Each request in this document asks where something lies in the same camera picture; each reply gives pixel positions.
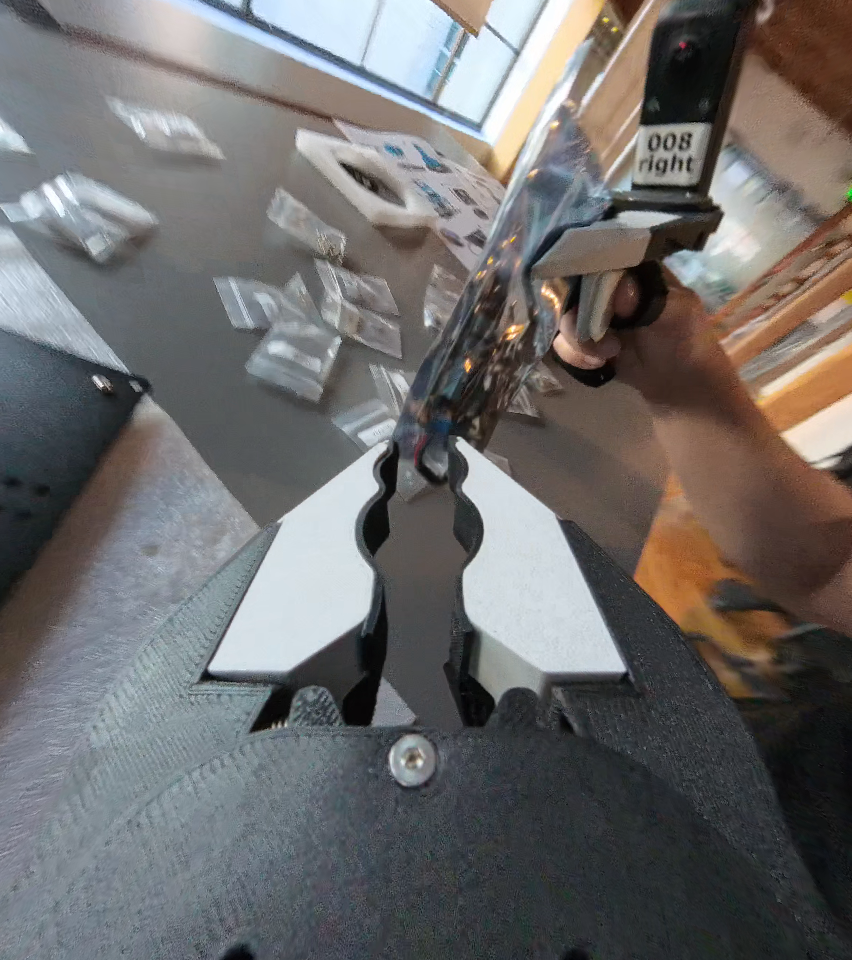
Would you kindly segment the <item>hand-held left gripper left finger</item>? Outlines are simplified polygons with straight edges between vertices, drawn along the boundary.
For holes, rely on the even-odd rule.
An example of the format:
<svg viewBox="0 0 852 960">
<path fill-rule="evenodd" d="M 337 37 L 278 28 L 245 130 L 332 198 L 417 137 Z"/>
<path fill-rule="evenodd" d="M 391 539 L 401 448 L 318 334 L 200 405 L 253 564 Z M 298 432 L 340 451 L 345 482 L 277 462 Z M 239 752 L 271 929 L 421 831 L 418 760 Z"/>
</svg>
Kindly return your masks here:
<svg viewBox="0 0 852 960">
<path fill-rule="evenodd" d="M 294 696 L 327 690 L 350 726 L 374 719 L 387 649 L 384 577 L 398 453 L 381 442 L 274 526 L 205 668 Z"/>
</svg>

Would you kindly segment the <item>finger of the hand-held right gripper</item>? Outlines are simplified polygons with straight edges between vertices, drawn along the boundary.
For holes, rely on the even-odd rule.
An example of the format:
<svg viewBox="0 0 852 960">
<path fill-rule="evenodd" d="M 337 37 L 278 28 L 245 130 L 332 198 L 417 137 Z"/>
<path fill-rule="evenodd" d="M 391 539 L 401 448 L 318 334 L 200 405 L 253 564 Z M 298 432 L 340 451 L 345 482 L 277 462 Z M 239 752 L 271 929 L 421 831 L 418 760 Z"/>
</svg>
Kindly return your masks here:
<svg viewBox="0 0 852 960">
<path fill-rule="evenodd" d="M 570 227 L 532 265 L 531 275 L 550 281 L 635 267 L 649 258 L 654 230 L 669 222 L 669 215 L 616 215 Z"/>
</svg>

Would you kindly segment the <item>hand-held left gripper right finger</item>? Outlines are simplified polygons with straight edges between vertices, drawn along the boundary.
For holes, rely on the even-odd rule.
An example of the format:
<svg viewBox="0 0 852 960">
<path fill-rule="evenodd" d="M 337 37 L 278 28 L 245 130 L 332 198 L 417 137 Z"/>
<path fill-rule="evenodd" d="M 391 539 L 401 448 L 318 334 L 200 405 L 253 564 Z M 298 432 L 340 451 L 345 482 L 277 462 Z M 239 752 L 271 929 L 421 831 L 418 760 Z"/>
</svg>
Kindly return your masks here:
<svg viewBox="0 0 852 960">
<path fill-rule="evenodd" d="M 482 727 L 511 690 L 621 682 L 628 667 L 560 517 L 472 447 L 451 448 L 456 582 L 451 691 Z"/>
</svg>

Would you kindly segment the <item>silver plastic parts bag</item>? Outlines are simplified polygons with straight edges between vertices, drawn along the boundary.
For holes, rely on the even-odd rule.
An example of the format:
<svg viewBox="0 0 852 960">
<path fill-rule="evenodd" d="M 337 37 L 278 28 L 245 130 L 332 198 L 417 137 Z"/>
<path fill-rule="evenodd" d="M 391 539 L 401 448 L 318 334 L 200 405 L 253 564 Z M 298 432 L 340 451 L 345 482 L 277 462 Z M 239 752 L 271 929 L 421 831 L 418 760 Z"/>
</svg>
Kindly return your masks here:
<svg viewBox="0 0 852 960">
<path fill-rule="evenodd" d="M 591 227 L 609 209 L 577 113 L 562 97 L 536 121 L 478 265 L 409 388 L 393 443 L 432 486 L 448 480 L 452 439 L 488 446 L 552 344 L 575 272 L 541 277 L 534 267 L 566 231 Z"/>
</svg>

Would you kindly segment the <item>person's right forearm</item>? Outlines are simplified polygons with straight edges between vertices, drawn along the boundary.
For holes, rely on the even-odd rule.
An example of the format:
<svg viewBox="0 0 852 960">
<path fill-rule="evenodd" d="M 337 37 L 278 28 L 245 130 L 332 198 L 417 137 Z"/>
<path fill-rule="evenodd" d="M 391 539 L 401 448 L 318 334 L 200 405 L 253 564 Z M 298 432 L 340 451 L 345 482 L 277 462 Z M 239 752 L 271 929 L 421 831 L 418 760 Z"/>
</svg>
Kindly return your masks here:
<svg viewBox="0 0 852 960">
<path fill-rule="evenodd" d="M 771 426 L 720 350 L 643 388 L 697 521 L 784 610 L 852 639 L 852 491 Z"/>
</svg>

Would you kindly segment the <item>person's right hand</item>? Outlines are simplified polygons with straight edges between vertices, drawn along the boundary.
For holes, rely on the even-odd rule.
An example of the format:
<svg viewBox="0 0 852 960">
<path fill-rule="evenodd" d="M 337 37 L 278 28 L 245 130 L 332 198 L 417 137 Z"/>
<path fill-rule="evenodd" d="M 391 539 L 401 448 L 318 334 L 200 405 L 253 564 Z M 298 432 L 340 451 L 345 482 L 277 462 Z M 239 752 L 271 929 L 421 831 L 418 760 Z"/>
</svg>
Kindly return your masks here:
<svg viewBox="0 0 852 960">
<path fill-rule="evenodd" d="M 726 374 L 701 300 L 669 269 L 660 268 L 657 280 L 640 268 L 627 271 L 611 307 L 598 342 L 578 336 L 575 310 L 562 317 L 552 354 L 578 382 L 598 387 L 615 379 L 650 405 L 680 408 L 703 402 Z"/>
</svg>

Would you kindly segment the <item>printed instruction sheet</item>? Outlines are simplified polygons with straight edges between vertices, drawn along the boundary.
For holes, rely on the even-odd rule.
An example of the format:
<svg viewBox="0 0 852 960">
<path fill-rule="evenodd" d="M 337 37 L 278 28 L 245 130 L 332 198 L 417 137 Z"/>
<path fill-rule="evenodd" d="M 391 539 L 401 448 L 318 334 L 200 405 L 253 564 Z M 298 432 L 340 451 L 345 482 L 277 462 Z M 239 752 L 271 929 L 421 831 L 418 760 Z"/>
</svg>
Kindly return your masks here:
<svg viewBox="0 0 852 960">
<path fill-rule="evenodd" d="M 504 198 L 504 186 L 480 166 L 456 163 L 417 136 L 340 120 L 335 125 L 348 141 L 380 154 L 430 205 L 437 217 L 435 232 L 464 268 L 478 264 Z"/>
</svg>

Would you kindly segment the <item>white foam sheet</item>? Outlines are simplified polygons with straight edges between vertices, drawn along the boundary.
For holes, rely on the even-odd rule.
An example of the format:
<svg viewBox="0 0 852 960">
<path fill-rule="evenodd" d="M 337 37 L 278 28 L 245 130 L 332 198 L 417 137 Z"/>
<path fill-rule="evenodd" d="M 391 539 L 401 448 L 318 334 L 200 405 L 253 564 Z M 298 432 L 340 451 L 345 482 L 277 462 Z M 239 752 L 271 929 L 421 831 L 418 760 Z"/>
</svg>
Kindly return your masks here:
<svg viewBox="0 0 852 960">
<path fill-rule="evenodd" d="M 172 418 L 141 403 L 0 609 L 0 847 L 57 792 L 143 635 L 255 529 Z"/>
</svg>

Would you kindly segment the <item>wooden bookshelf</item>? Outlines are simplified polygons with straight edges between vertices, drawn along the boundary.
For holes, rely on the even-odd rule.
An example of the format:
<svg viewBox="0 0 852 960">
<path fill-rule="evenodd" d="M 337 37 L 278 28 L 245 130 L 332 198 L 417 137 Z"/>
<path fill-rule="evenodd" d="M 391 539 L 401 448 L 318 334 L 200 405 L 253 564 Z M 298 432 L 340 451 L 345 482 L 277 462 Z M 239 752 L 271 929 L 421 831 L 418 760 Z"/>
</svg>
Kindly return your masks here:
<svg viewBox="0 0 852 960">
<path fill-rule="evenodd" d="M 781 432 L 852 397 L 852 205 L 710 317 Z"/>
</svg>

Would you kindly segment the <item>scattered small clear parts bags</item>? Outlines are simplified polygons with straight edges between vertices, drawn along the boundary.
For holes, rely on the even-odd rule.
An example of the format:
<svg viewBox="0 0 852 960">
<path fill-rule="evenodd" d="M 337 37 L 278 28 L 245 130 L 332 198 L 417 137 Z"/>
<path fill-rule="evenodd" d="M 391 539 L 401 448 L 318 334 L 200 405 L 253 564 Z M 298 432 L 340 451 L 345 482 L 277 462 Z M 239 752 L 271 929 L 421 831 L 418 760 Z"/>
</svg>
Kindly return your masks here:
<svg viewBox="0 0 852 960">
<path fill-rule="evenodd" d="M 191 117 L 175 111 L 162 111 L 107 98 L 109 110 L 150 150 L 183 162 L 221 163 L 224 154 Z M 0 154 L 31 155 L 28 145 L 0 116 Z M 36 225 L 82 251 L 96 263 L 108 263 L 138 238 L 156 230 L 156 217 L 138 204 L 84 174 L 67 172 L 26 191 L 7 210 L 10 222 Z M 317 269 L 325 270 L 327 280 L 349 271 L 342 267 L 347 240 L 342 231 L 324 224 L 288 190 L 280 188 L 270 201 L 267 216 L 276 227 L 286 231 L 315 254 Z M 318 402 L 325 389 L 329 370 L 336 359 L 341 334 L 362 342 L 381 353 L 402 359 L 398 326 L 372 310 L 361 306 L 359 294 L 341 290 L 327 291 L 322 310 L 305 309 L 306 288 L 300 283 L 292 296 L 286 288 L 254 294 L 264 308 L 265 326 L 250 329 L 265 331 L 264 339 L 251 355 L 247 370 L 255 378 L 295 394 L 300 399 Z"/>
</svg>

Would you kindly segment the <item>white foam tray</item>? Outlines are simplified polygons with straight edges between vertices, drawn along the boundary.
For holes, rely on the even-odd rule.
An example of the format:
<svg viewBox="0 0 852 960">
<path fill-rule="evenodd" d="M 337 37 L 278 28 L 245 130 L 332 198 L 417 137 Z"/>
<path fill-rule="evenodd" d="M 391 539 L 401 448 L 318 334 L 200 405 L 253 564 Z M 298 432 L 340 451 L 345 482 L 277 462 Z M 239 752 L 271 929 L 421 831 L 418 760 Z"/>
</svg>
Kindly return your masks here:
<svg viewBox="0 0 852 960">
<path fill-rule="evenodd" d="M 437 226 L 427 198 L 376 150 L 305 128 L 297 130 L 295 147 L 372 227 L 428 231 Z"/>
</svg>

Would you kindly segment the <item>large office windows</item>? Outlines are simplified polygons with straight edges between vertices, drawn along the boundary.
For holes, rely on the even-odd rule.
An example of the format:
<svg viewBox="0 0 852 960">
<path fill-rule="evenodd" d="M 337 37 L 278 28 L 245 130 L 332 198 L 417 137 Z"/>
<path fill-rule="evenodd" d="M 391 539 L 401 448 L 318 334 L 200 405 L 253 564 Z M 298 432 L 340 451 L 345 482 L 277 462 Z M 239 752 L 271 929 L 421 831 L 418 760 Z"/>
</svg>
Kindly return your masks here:
<svg viewBox="0 0 852 960">
<path fill-rule="evenodd" d="M 473 34 L 428 1 L 208 2 L 474 128 L 487 120 L 546 5 L 494 1 Z"/>
</svg>

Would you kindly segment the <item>black metal base plate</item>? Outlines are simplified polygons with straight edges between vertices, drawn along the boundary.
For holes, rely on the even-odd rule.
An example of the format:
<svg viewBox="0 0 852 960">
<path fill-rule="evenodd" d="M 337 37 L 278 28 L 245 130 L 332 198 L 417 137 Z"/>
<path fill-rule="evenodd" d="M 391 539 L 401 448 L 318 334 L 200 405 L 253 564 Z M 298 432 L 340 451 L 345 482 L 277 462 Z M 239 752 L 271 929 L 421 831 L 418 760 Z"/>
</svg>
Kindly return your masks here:
<svg viewBox="0 0 852 960">
<path fill-rule="evenodd" d="M 0 607 L 150 392 L 145 378 L 0 329 Z"/>
</svg>

